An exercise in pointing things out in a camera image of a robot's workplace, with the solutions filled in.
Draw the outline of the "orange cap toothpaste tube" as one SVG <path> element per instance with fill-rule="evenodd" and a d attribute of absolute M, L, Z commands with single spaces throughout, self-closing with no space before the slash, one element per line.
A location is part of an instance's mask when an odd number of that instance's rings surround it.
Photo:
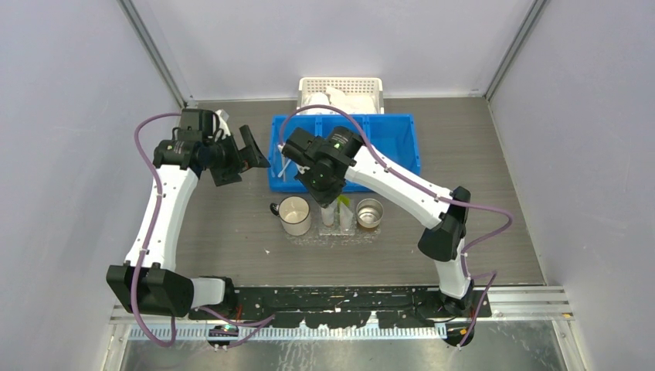
<path fill-rule="evenodd" d="M 335 211 L 338 202 L 335 200 L 325 207 L 321 207 L 321 221 L 324 226 L 331 227 L 335 222 Z"/>

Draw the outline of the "red cap toothpaste tube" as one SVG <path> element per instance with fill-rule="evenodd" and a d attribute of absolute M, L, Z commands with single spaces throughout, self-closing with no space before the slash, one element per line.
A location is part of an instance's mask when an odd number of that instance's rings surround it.
<path fill-rule="evenodd" d="M 338 208 L 340 231 L 342 233 L 350 233 L 353 221 L 353 212 L 344 203 L 340 203 Z"/>

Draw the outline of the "small metal cup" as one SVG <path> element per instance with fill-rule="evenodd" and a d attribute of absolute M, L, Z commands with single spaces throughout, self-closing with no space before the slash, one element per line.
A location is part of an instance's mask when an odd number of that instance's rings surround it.
<path fill-rule="evenodd" d="M 377 199 L 363 199 L 356 206 L 356 220 L 361 228 L 377 228 L 384 216 L 384 207 Z"/>

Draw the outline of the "white enamel mug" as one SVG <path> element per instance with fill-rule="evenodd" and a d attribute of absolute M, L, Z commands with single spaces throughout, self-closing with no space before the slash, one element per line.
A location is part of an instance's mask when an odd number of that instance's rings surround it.
<path fill-rule="evenodd" d="M 302 236 L 311 228 L 310 205 L 300 196 L 288 196 L 279 203 L 271 203 L 270 212 L 280 219 L 284 231 L 291 236 Z"/>

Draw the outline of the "clear oval textured tray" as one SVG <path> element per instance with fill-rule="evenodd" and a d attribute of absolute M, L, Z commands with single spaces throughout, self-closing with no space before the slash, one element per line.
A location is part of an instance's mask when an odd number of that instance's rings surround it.
<path fill-rule="evenodd" d="M 299 246 L 359 246 L 375 242 L 382 235 L 382 230 L 377 227 L 373 230 L 361 228 L 356 220 L 356 230 L 353 237 L 325 237 L 318 233 L 319 210 L 311 210 L 311 228 L 302 236 L 294 237 L 284 232 L 283 235 L 292 243 Z"/>

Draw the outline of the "yellow green toothpaste tube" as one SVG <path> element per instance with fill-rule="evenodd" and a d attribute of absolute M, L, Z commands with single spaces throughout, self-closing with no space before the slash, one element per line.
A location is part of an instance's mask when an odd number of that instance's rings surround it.
<path fill-rule="evenodd" d="M 339 207 L 340 203 L 344 203 L 345 205 L 347 205 L 350 208 L 351 201 L 350 201 L 350 199 L 348 197 L 340 197 L 339 196 L 338 197 L 338 207 Z"/>

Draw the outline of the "clear square textured holder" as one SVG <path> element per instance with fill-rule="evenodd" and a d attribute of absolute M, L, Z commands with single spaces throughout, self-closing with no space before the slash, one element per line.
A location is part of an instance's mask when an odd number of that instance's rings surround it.
<path fill-rule="evenodd" d="M 325 236 L 325 237 L 353 237 L 355 235 L 355 230 L 356 230 L 356 221 L 355 221 L 355 214 L 353 209 L 351 208 L 351 211 L 353 212 L 353 221 L 352 221 L 352 226 L 351 226 L 351 231 L 350 233 L 342 233 L 340 231 L 340 225 L 339 225 L 339 217 L 338 217 L 338 205 L 337 209 L 335 211 L 335 222 L 334 225 L 331 227 L 326 227 L 323 225 L 321 221 L 321 208 L 319 209 L 319 223 L 318 223 L 318 233 L 320 236 Z"/>

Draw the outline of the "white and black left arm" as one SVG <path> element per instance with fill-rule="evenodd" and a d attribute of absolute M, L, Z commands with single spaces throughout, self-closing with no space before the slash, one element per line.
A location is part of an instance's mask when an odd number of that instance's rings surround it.
<path fill-rule="evenodd" d="M 230 278 L 188 278 L 175 271 L 185 211 L 204 171 L 216 186 L 226 186 L 270 163 L 248 125 L 239 128 L 244 146 L 237 145 L 224 111 L 185 108 L 176 116 L 171 138 L 160 141 L 153 155 L 138 148 L 153 175 L 151 193 L 132 248 L 121 265 L 109 266 L 106 281 L 129 313 L 181 318 L 207 306 L 226 320 L 237 308 Z"/>

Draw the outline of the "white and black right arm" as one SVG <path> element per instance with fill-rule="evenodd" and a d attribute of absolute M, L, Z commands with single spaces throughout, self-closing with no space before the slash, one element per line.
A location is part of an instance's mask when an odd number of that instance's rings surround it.
<path fill-rule="evenodd" d="M 464 203 L 470 201 L 468 190 L 449 190 L 427 182 L 343 126 L 337 126 L 326 138 L 296 128 L 280 151 L 299 166 L 296 180 L 323 208 L 342 194 L 347 182 L 353 182 L 410 213 L 425 228 L 418 248 L 436 265 L 443 311 L 456 318 L 471 308 L 473 282 L 460 256 L 466 235 Z"/>

